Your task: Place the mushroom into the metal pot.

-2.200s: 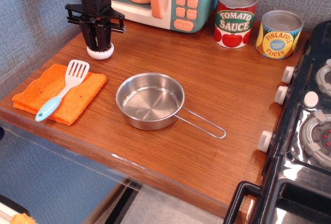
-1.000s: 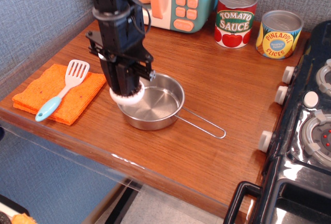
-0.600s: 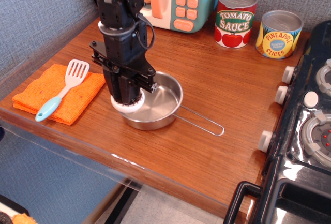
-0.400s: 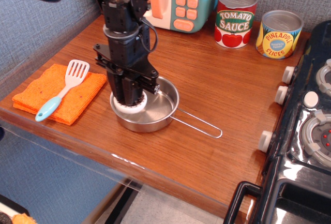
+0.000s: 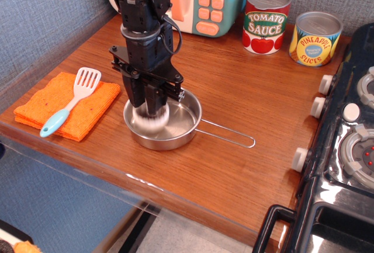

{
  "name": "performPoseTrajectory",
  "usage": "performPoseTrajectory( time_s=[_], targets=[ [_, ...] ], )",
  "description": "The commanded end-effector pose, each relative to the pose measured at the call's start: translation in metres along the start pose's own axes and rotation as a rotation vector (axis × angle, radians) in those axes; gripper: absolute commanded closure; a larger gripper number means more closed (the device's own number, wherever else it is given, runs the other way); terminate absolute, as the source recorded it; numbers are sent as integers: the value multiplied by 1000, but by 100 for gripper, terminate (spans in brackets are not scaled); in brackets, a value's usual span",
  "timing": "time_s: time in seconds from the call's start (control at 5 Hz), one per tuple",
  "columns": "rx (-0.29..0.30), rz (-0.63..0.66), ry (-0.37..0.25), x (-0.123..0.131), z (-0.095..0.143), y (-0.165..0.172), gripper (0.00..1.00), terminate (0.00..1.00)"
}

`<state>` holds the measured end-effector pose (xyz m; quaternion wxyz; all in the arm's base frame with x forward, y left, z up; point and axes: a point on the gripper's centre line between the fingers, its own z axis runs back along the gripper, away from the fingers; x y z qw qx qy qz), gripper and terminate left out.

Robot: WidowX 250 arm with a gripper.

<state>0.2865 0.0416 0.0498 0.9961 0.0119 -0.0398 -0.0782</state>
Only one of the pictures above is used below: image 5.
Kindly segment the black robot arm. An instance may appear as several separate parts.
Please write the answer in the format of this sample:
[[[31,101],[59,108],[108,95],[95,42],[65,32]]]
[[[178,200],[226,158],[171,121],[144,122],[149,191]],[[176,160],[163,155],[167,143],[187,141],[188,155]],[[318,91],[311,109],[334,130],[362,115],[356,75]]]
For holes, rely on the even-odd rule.
[[[181,101],[182,74],[171,58],[181,45],[174,45],[176,23],[167,15],[171,0],[114,0],[122,17],[121,33],[126,46],[112,46],[113,68],[122,74],[134,108],[145,106],[151,117],[172,98]]]

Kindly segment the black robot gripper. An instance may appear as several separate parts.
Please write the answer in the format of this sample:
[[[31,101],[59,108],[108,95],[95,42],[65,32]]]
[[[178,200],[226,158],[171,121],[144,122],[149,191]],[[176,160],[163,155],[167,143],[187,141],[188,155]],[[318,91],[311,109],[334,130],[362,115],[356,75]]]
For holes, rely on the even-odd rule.
[[[155,116],[171,98],[184,98],[182,74],[172,65],[173,30],[162,23],[153,30],[131,31],[120,26],[126,46],[110,47],[112,67],[122,74],[124,87],[133,107],[140,107],[146,99],[147,111]]]

